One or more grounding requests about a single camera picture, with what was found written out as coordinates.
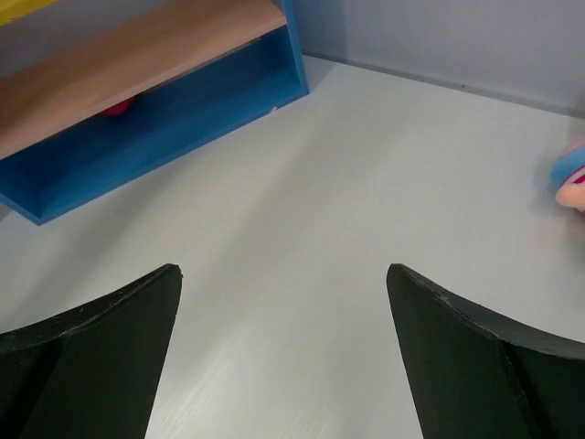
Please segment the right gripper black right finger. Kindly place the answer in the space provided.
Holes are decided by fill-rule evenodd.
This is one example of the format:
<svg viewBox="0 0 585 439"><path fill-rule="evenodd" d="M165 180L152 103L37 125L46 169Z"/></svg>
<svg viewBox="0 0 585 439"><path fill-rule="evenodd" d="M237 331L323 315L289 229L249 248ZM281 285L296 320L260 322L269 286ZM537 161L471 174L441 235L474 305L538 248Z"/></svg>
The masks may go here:
<svg viewBox="0 0 585 439"><path fill-rule="evenodd" d="M426 438L581 438L584 345L394 263L388 300Z"/></svg>

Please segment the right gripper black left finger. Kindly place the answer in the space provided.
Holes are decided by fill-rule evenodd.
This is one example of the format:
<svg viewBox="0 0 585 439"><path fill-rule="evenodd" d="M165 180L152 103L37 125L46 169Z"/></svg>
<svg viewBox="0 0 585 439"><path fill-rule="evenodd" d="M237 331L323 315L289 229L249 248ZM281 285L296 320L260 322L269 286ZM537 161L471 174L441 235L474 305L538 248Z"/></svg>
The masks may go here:
<svg viewBox="0 0 585 439"><path fill-rule="evenodd" d="M4 438L143 438L182 290L166 264L1 336Z"/></svg>

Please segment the pig doll black hair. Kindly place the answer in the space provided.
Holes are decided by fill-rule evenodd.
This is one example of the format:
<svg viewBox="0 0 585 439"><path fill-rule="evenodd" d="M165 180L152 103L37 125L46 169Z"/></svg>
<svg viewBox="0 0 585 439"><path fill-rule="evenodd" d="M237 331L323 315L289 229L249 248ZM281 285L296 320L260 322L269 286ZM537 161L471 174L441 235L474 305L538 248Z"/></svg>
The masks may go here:
<svg viewBox="0 0 585 439"><path fill-rule="evenodd" d="M584 137L566 147L551 167L549 179L560 206L584 211Z"/></svg>

